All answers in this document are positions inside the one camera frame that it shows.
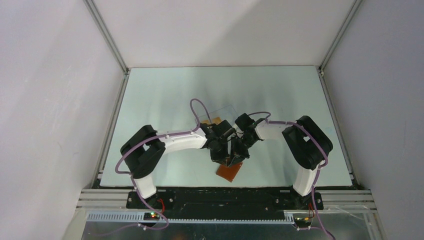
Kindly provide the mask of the brown leather card holder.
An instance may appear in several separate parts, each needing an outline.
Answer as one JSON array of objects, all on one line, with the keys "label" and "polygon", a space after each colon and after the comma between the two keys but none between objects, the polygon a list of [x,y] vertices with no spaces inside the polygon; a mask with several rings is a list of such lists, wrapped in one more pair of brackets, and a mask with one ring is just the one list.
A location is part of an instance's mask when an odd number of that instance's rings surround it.
[{"label": "brown leather card holder", "polygon": [[242,167],[243,162],[239,162],[237,164],[234,164],[232,166],[226,166],[225,164],[221,164],[215,174],[228,182],[232,183],[235,179],[237,173],[239,172],[240,168]]}]

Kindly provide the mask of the clear plastic card box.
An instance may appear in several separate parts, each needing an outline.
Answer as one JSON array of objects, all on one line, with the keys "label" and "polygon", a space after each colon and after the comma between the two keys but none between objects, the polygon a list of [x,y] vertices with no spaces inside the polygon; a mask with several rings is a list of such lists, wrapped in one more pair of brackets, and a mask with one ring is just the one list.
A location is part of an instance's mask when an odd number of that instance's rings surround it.
[{"label": "clear plastic card box", "polygon": [[227,120],[231,125],[233,125],[238,116],[239,115],[237,114],[233,106],[227,105],[220,109],[210,112],[209,113],[210,119],[208,118],[207,114],[201,115],[198,118],[200,122],[202,122],[204,120],[212,120],[213,118],[220,117],[222,121]]}]

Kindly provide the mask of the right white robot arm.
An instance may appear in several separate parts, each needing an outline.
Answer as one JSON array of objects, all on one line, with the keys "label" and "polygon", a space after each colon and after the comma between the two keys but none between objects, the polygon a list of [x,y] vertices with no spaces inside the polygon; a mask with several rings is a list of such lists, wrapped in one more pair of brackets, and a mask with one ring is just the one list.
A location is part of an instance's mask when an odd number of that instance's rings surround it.
[{"label": "right white robot arm", "polygon": [[291,204],[304,209],[311,202],[310,193],[316,185],[320,170],[329,163],[333,143],[318,125],[307,115],[295,122],[269,120],[268,117],[253,120],[244,113],[235,120],[236,130],[241,136],[230,141],[228,167],[249,158],[249,148],[258,141],[283,138],[298,163],[298,171],[292,188]]}]

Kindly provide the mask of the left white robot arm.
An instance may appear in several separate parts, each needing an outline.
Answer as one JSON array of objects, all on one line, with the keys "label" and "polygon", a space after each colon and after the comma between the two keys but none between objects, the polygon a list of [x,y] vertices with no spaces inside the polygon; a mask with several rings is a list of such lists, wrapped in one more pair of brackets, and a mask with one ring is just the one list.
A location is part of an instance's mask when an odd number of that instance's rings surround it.
[{"label": "left white robot arm", "polygon": [[153,171],[163,155],[188,149],[207,149],[214,162],[229,157],[228,141],[237,129],[227,120],[219,124],[198,123],[194,129],[158,134],[150,124],[140,128],[120,148],[121,159],[115,166],[118,174],[128,174],[139,192],[138,201],[145,208],[158,202]]}]

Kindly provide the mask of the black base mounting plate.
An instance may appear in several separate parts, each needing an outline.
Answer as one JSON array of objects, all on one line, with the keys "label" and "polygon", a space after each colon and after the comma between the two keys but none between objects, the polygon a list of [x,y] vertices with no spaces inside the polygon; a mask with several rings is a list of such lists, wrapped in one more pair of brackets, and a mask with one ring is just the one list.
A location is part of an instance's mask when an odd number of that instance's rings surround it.
[{"label": "black base mounting plate", "polygon": [[167,218],[284,219],[291,210],[323,210],[320,193],[298,195],[292,187],[159,187],[146,199]]}]

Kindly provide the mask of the right small circuit board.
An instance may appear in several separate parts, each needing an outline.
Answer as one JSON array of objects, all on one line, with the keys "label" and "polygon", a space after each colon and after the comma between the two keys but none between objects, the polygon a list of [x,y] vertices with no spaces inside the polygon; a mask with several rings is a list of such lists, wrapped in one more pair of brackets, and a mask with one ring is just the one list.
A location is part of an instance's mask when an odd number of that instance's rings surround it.
[{"label": "right small circuit board", "polygon": [[301,224],[311,224],[313,220],[314,220],[314,217],[297,217],[295,219],[295,222],[301,223]]}]

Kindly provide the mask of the small circuit board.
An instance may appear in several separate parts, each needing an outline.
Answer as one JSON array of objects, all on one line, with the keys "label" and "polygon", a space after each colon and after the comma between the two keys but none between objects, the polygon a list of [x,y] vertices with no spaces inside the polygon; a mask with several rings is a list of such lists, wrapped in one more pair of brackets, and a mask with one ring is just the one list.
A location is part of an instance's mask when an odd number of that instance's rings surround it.
[{"label": "small circuit board", "polygon": [[161,216],[155,212],[145,212],[143,215],[144,221],[158,221],[161,219]]},{"label": "small circuit board", "polygon": [[297,217],[295,219],[295,222],[301,223],[301,224],[311,224],[313,220],[314,220],[314,217]]}]

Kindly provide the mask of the left small circuit board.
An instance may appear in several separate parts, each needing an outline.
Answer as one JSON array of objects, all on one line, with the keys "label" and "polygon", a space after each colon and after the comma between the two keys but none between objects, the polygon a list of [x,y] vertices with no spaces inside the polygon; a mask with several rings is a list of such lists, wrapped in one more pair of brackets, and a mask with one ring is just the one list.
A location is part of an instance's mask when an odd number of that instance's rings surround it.
[{"label": "left small circuit board", "polygon": [[161,219],[161,216],[155,212],[145,212],[143,215],[144,221],[158,221]]}]

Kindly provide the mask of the right aluminium frame post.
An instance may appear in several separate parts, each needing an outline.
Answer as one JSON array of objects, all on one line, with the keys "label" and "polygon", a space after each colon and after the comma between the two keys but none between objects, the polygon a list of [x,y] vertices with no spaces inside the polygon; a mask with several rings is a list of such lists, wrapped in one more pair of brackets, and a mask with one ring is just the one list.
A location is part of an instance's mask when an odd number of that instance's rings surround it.
[{"label": "right aluminium frame post", "polygon": [[348,30],[348,27],[350,26],[351,22],[353,21],[354,17],[356,16],[358,10],[360,9],[361,5],[363,4],[363,0],[354,0],[352,5],[350,6],[344,20],[342,21],[342,24],[340,25],[339,29],[336,32],[336,35],[334,39],[332,40],[330,47],[326,51],[318,69],[319,74],[323,77],[325,74],[325,69],[330,62],[330,59],[334,52],[336,51],[337,47],[339,46],[340,42],[342,41],[342,38],[344,37],[346,31]]}]

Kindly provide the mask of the aluminium frame post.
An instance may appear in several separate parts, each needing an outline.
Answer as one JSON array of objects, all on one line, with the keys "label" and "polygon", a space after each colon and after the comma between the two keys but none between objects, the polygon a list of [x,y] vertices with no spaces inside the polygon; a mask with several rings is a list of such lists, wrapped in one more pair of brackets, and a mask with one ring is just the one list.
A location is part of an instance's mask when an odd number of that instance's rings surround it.
[{"label": "aluminium frame post", "polygon": [[125,63],[125,60],[119,51],[119,48],[108,29],[108,26],[94,0],[83,0],[88,12],[90,13],[94,23],[96,24],[100,34],[102,35],[106,45],[110,49],[112,56],[117,62],[119,68],[126,75],[129,72],[129,67]]},{"label": "aluminium frame post", "polygon": [[340,42],[342,41],[342,38],[344,37],[346,31],[348,30],[348,27],[350,26],[351,22],[353,21],[354,17],[356,16],[358,10],[360,9],[361,5],[363,4],[363,0],[354,0],[352,5],[350,6],[344,20],[342,21],[342,24],[340,25],[339,29],[336,32],[336,35],[334,39],[332,40],[330,47],[326,51],[318,69],[319,74],[323,77],[325,74],[325,69],[330,62],[330,59],[334,52],[336,51],[337,47],[339,46]]}]

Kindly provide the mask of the left aluminium frame post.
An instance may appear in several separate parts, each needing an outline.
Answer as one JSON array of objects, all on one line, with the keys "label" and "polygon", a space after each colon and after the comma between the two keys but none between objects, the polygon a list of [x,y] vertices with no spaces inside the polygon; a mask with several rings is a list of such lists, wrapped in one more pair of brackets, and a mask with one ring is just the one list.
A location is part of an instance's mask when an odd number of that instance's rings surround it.
[{"label": "left aluminium frame post", "polygon": [[112,56],[117,62],[119,68],[126,75],[129,72],[129,67],[125,63],[125,60],[119,51],[119,48],[108,29],[108,26],[94,0],[83,0],[88,12],[90,13],[94,23],[96,24],[100,34],[102,35],[106,45],[110,49]]}]

